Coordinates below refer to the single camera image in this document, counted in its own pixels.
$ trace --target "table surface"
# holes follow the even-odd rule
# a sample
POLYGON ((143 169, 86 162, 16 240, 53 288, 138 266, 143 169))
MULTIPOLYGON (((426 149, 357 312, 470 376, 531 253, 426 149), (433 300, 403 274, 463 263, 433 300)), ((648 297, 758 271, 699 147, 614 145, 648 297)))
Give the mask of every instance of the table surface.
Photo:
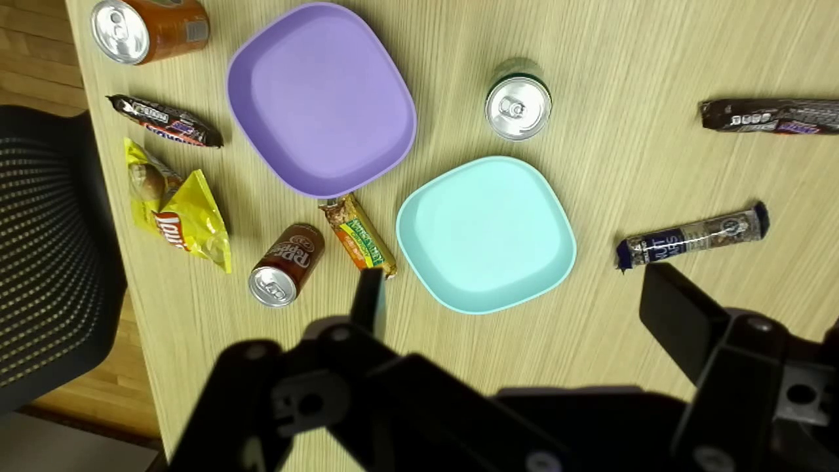
MULTIPOLYGON (((235 128, 226 99, 232 52, 299 2, 206 2, 211 42, 201 52, 117 65, 91 34, 95 0, 69 2, 104 182, 135 301, 166 449, 172 452, 217 356, 242 339, 294 347, 306 324, 350 305, 357 271, 318 203, 280 185, 235 128), (206 116, 223 149, 143 136, 104 94, 143 94, 206 116), (128 217, 124 140, 172 169, 205 169, 227 217, 232 274, 180 255, 128 217), (327 236, 302 300, 263 310, 246 278, 274 236, 306 221, 327 236)), ((489 316, 454 316, 399 255, 388 280, 384 343, 421 352, 475 388, 635 384, 689 397, 689 384, 636 320, 641 271, 614 267, 622 233, 649 231, 763 200, 774 229, 741 245, 673 259, 727 307, 750 307, 817 339, 839 305, 839 140, 714 135, 698 102, 741 98, 837 98, 839 2, 833 0, 421 0, 345 2, 383 39, 420 114, 411 154, 360 192, 395 249, 395 212, 424 182, 479 154, 517 154, 555 190, 580 241, 577 267, 555 291, 489 316), (481 99, 495 69, 530 59, 555 98, 544 132, 512 145, 489 135, 481 99)), ((290 470, 345 470, 325 435, 306 435, 290 470)))

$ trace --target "teal plate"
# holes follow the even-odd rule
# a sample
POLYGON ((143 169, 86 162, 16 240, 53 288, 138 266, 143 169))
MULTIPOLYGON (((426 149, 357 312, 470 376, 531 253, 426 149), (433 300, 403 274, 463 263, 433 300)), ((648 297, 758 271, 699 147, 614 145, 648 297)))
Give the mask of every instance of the teal plate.
POLYGON ((395 240, 421 286, 461 316, 525 305, 563 283, 577 259, 551 185, 504 154, 417 190, 399 210, 395 240))

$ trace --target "purple plate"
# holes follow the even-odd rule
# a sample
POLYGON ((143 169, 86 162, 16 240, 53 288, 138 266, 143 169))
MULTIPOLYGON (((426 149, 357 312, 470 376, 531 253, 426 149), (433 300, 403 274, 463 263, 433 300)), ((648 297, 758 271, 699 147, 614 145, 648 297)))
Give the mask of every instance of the purple plate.
POLYGON ((246 42, 227 71, 231 111, 297 192, 331 200, 395 169, 415 145, 415 99, 350 12, 302 5, 246 42))

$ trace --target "chip bag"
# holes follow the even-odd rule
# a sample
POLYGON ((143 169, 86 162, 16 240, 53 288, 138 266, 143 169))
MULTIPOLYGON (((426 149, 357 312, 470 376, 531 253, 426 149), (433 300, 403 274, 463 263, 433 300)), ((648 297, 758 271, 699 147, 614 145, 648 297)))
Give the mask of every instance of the chip bag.
POLYGON ((130 216, 172 246, 231 274, 231 240, 201 172, 177 178, 166 162, 126 140, 130 216))

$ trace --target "black mesh chair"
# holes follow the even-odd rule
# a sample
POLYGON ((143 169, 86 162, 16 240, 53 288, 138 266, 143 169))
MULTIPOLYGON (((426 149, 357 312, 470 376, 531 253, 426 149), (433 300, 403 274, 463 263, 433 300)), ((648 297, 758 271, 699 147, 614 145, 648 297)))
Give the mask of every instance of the black mesh chair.
POLYGON ((90 116, 0 109, 0 415, 100 364, 124 295, 90 116))

